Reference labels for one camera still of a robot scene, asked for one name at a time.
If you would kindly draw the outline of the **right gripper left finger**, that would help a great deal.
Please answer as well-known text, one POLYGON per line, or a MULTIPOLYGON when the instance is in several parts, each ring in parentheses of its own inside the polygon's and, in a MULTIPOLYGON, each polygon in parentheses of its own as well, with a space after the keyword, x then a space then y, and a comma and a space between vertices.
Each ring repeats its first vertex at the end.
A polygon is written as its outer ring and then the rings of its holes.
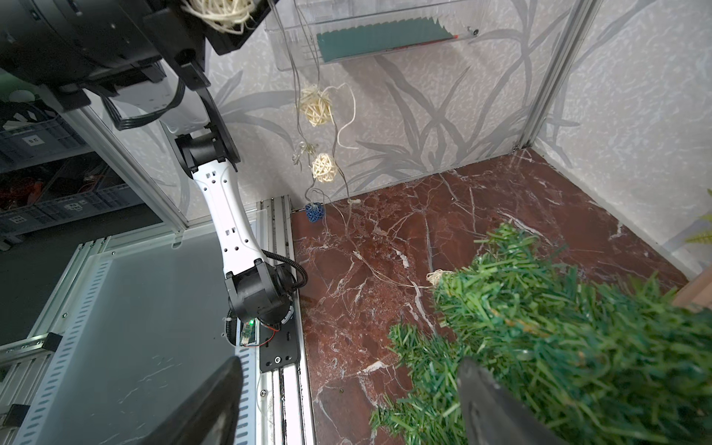
POLYGON ((227 359, 140 444, 232 444, 244 384, 241 359, 227 359))

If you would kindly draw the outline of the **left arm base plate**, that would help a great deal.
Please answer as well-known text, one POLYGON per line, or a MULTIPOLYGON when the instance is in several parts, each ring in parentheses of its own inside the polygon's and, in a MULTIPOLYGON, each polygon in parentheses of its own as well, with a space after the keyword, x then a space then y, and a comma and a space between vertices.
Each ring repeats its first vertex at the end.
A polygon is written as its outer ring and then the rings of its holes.
POLYGON ((272 372, 300 361, 302 335, 296 315, 279 331, 260 325, 259 366, 262 373, 272 372))

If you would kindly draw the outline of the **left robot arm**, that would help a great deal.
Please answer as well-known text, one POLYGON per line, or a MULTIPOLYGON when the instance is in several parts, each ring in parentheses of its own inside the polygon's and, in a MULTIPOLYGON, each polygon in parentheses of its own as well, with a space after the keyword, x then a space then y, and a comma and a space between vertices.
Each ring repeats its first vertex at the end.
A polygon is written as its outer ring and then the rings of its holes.
POLYGON ((98 96, 119 131, 168 127, 180 168, 208 204, 231 311, 278 331, 308 277, 253 235, 237 185, 239 153, 205 61, 208 49, 239 50, 273 10, 271 1, 5 1, 1 66, 56 111, 98 96))

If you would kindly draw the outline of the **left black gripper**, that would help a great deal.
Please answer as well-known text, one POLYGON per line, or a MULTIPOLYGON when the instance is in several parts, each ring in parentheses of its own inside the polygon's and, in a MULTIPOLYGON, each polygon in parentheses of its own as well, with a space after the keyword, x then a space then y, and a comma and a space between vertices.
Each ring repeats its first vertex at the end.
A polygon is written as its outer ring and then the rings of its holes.
POLYGON ((274 1, 150 1, 141 20, 153 46, 189 89, 211 85, 207 48, 239 50, 276 9, 274 1))

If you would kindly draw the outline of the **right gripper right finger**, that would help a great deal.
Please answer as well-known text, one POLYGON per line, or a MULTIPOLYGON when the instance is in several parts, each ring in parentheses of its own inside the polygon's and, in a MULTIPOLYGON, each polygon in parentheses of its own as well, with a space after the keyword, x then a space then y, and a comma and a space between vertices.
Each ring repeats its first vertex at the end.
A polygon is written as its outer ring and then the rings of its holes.
POLYGON ((470 444, 560 444, 554 432, 484 367, 465 357, 457 370, 457 389, 470 444))

